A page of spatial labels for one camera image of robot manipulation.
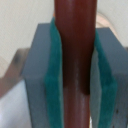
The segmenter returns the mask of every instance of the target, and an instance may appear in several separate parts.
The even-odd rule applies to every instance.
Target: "foam block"
[[[94,128],[109,128],[115,107],[117,82],[96,32],[91,67],[90,109]]]
[[[51,22],[51,52],[44,84],[50,128],[63,128],[62,46],[54,19]]]

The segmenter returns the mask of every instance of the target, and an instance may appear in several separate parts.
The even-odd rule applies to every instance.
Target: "brown rod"
[[[65,128],[89,128],[90,65],[97,0],[55,0],[63,46]]]

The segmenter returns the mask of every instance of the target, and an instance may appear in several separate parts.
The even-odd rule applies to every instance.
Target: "brown cylinder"
[[[89,128],[90,65],[97,0],[55,0],[63,46],[65,128]]]

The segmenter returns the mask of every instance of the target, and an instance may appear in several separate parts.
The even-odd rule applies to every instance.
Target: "green foam pad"
[[[91,64],[90,110],[93,128],[110,128],[114,113],[117,82],[96,32]]]
[[[51,53],[45,76],[46,102],[50,128],[63,128],[62,45],[54,19],[50,27]]]

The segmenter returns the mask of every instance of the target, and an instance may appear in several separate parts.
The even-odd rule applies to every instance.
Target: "white wall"
[[[0,76],[5,70],[2,65],[10,63],[18,48],[30,47],[37,25],[50,22],[53,2],[0,0]]]

